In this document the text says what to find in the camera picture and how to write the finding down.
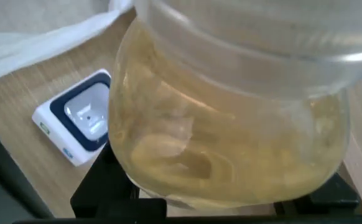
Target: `jar lid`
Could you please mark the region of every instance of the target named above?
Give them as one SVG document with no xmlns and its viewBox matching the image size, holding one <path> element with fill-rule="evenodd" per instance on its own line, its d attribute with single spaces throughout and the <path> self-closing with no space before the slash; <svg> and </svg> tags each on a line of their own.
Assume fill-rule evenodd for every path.
<svg viewBox="0 0 362 224">
<path fill-rule="evenodd" d="M 362 77 L 362 0 L 136 0 L 157 44 L 232 91 L 335 93 Z"/>
</svg>

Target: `cloudy liquid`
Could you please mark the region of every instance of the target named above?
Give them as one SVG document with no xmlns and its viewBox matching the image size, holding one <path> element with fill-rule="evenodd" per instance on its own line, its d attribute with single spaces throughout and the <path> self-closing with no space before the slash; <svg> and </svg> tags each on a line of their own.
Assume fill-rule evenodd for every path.
<svg viewBox="0 0 362 224">
<path fill-rule="evenodd" d="M 154 195 L 193 208 L 288 200 L 320 187 L 344 156 L 342 94 L 274 101 L 233 93 L 165 57 L 138 21 L 114 76 L 110 143 Z"/>
</svg>

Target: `black object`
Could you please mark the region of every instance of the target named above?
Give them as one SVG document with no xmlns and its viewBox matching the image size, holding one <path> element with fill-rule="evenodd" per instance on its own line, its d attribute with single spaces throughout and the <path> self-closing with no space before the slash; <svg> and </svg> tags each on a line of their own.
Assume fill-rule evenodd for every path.
<svg viewBox="0 0 362 224">
<path fill-rule="evenodd" d="M 53 215 L 0 142 L 0 223 L 28 218 Z"/>
<path fill-rule="evenodd" d="M 127 178 L 107 144 L 73 194 L 70 203 L 76 219 L 34 220 L 18 224 L 362 223 L 362 215 L 354 215 L 354 209 L 359 204 L 358 196 L 338 174 L 310 195 L 275 203 L 277 216 L 271 217 L 168 218 L 165 200 L 138 199 L 138 195 L 139 189 Z"/>
</svg>

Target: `blue trim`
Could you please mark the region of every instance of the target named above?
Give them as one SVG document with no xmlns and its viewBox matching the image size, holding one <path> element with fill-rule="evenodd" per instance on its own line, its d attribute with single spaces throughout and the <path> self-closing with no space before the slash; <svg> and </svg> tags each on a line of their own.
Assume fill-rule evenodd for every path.
<svg viewBox="0 0 362 224">
<path fill-rule="evenodd" d="M 90 86 L 96 83 L 103 83 L 108 88 L 111 84 L 111 78 L 105 73 L 98 73 L 97 75 L 91 77 L 85 82 L 79 84 L 75 88 L 71 89 L 69 92 L 53 100 L 50 104 L 51 112 L 61 121 L 65 128 L 67 128 L 72 134 L 72 136 L 89 152 L 98 150 L 103 144 L 108 141 L 108 133 L 104 134 L 98 140 L 90 141 L 84 136 L 84 134 L 75 126 L 75 124 L 69 119 L 65 114 L 64 107 L 65 104 L 76 97 L 82 91 L 88 89 Z"/>
</svg>

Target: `glass jar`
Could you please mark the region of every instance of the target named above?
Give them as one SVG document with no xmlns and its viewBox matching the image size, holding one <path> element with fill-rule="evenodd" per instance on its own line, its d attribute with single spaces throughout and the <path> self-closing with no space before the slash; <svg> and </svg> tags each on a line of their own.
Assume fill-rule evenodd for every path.
<svg viewBox="0 0 362 224">
<path fill-rule="evenodd" d="M 349 134 L 344 90 L 242 93 L 172 53 L 136 19 L 116 57 L 109 140 L 141 189 L 192 208 L 230 208 L 296 198 L 335 173 Z"/>
</svg>

